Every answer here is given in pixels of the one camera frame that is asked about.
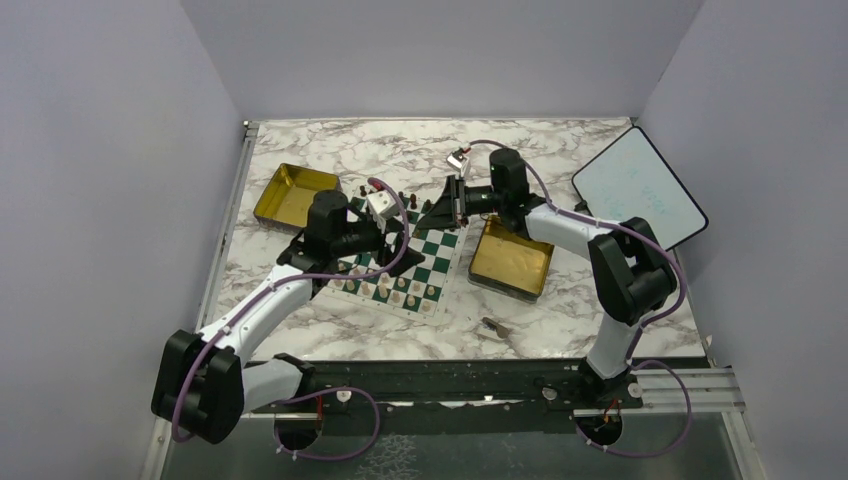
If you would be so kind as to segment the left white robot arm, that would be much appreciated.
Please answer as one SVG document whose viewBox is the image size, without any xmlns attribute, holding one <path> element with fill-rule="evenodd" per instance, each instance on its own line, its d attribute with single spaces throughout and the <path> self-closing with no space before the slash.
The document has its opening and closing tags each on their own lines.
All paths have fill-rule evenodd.
<svg viewBox="0 0 848 480">
<path fill-rule="evenodd" d="M 290 314 L 343 275 L 345 257 L 371 253 L 379 265 L 359 279 L 398 276 L 418 262 L 409 247 L 411 226 L 403 200 L 374 180 L 364 211 L 349 220 L 352 205 L 340 191 L 315 194 L 306 226 L 278 256 L 259 286 L 220 319 L 197 332 L 178 330 L 165 343 L 151 401 L 154 415 L 170 422 L 172 438 L 224 440 L 243 414 L 277 401 L 290 410 L 313 401 L 307 365 L 288 355 L 250 365 L 255 350 Z"/>
</svg>

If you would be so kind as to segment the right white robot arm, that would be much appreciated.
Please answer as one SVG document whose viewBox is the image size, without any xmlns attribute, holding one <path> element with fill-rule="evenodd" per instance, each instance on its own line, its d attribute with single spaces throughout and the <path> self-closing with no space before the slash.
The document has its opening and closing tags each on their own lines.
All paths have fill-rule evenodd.
<svg viewBox="0 0 848 480">
<path fill-rule="evenodd" d="M 448 176 L 418 228 L 448 230 L 473 215 L 493 214 L 512 235 L 587 259 L 604 316 L 594 345 L 578 367 L 577 393 L 589 406 L 604 405 L 633 371 L 633 352 L 644 328 L 671 314 L 664 305 L 672 294 L 678 296 L 677 305 L 684 300 L 679 265 L 643 218 L 616 223 L 563 210 L 547 191 L 533 193 L 527 177 L 534 169 L 504 145 L 489 156 L 489 185 L 467 185 L 470 150 L 461 147 L 448 155 L 456 172 Z"/>
</svg>

